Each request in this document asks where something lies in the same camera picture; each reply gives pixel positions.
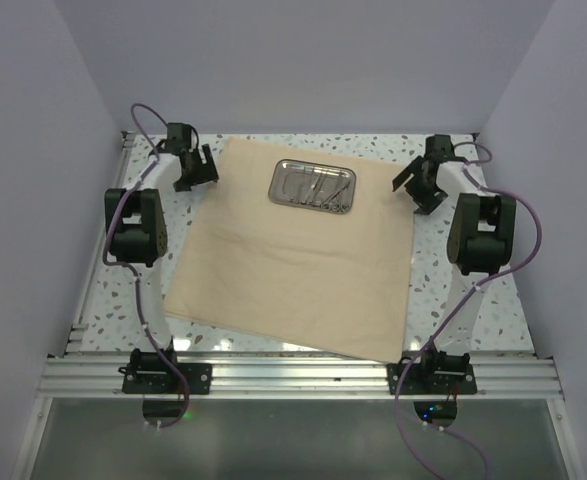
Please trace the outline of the steel instrument tray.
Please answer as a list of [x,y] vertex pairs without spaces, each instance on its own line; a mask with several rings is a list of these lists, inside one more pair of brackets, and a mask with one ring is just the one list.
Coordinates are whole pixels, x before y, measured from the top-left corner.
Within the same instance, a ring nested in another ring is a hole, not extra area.
[[[278,205],[345,215],[353,206],[356,180],[356,174],[348,168],[283,159],[274,168],[268,197]],[[350,186],[342,192],[341,209],[321,210],[320,203],[346,182]]]

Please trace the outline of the beige cloth wrap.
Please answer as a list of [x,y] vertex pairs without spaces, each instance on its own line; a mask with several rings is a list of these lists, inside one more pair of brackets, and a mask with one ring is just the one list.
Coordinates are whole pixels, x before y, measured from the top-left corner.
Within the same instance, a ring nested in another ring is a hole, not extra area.
[[[278,162],[355,174],[345,214],[279,205]],[[360,359],[402,355],[413,205],[392,189],[389,162],[230,138],[188,229],[164,300],[169,317]]]

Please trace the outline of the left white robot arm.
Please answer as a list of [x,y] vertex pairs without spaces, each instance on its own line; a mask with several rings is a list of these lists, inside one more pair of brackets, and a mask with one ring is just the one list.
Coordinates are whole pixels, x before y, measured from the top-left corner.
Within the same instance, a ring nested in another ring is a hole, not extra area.
[[124,187],[110,188],[104,194],[102,261],[131,272],[141,326],[138,348],[154,352],[166,351],[173,343],[161,290],[162,258],[169,243],[162,195],[217,182],[219,174],[210,147],[200,142],[197,130],[189,124],[169,123],[166,138],[150,146],[141,173]]

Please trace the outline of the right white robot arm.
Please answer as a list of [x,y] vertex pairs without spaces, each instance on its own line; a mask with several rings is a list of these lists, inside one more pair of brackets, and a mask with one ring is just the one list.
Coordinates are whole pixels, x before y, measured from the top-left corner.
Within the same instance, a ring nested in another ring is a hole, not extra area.
[[446,244],[452,278],[441,326],[430,341],[432,356],[468,356],[485,288],[481,282],[510,262],[517,201],[508,194],[483,191],[463,176],[469,161],[455,153],[448,135],[431,135],[424,153],[392,181],[417,206],[417,215],[432,214],[445,200],[456,201]]

